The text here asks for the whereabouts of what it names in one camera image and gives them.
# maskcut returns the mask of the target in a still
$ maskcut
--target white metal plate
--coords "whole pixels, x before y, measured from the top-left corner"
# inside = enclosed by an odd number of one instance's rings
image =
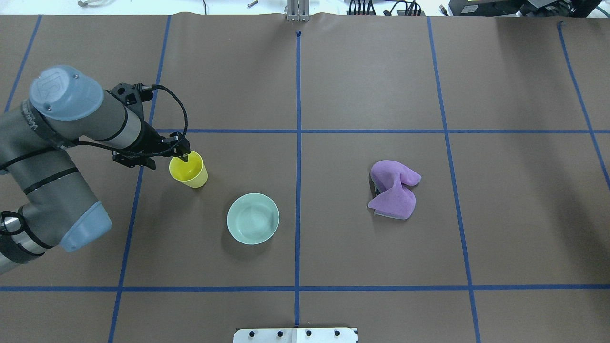
[[[240,329],[233,343],[357,343],[357,328]]]

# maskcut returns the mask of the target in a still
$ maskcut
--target yellow plastic cup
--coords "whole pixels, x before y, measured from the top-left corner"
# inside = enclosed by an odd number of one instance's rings
[[[170,161],[170,175],[191,188],[199,188],[207,182],[207,169],[201,156],[192,151],[188,154],[188,162],[178,157]]]

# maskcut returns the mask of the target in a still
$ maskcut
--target light blue joint cover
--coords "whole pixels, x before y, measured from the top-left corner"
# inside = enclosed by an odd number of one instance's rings
[[[94,79],[69,65],[43,70],[30,86],[30,101],[46,117],[77,120],[102,104],[104,90]]]
[[[59,245],[71,253],[100,238],[112,222],[101,201],[93,204],[68,230]]]

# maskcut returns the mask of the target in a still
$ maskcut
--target folded cloth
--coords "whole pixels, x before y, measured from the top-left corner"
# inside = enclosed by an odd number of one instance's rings
[[[407,186],[415,186],[422,176],[396,161],[379,161],[371,168],[371,179],[379,190],[368,207],[376,215],[407,219],[415,209],[415,194]]]

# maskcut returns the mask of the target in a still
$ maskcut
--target black box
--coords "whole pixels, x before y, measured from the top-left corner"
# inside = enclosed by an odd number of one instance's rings
[[[498,16],[515,14],[526,0],[450,0],[454,16]]]

